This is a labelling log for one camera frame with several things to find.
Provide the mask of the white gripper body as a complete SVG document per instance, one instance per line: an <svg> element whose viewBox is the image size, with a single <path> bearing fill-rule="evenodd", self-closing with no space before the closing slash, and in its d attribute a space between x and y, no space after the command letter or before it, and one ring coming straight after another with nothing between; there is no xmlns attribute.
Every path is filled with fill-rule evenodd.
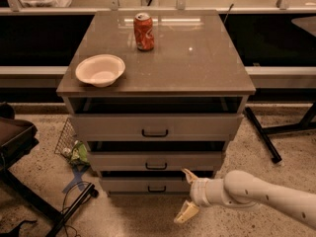
<svg viewBox="0 0 316 237"><path fill-rule="evenodd" d="M198 206L224 205L223 180L197 178L191 185L190 196Z"/></svg>

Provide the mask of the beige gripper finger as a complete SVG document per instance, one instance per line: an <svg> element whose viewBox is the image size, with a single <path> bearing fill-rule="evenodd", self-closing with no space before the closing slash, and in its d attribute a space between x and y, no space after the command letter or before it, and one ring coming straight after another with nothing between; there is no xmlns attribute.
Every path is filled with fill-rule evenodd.
<svg viewBox="0 0 316 237"><path fill-rule="evenodd" d="M198 176L196 176L193 172L191 172L189 169L187 168L183 168L182 172L185 174L186 176L186 180L187 182L191 185L195 180L198 179Z"/></svg>
<svg viewBox="0 0 316 237"><path fill-rule="evenodd" d="M185 201L180 212L174 219L175 223L182 224L194 217L199 212L199 207L192 201Z"/></svg>

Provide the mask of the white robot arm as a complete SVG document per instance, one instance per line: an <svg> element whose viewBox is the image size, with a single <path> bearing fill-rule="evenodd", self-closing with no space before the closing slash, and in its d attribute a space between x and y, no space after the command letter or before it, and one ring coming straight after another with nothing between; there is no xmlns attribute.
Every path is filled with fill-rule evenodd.
<svg viewBox="0 0 316 237"><path fill-rule="evenodd" d="M175 217L184 223L194 217L201 206L222 205L233 209L254 209L267 205L312 229L316 228L316 195L265 182L234 170L222 179L199 178L183 169L190 187L190 201L185 201Z"/></svg>

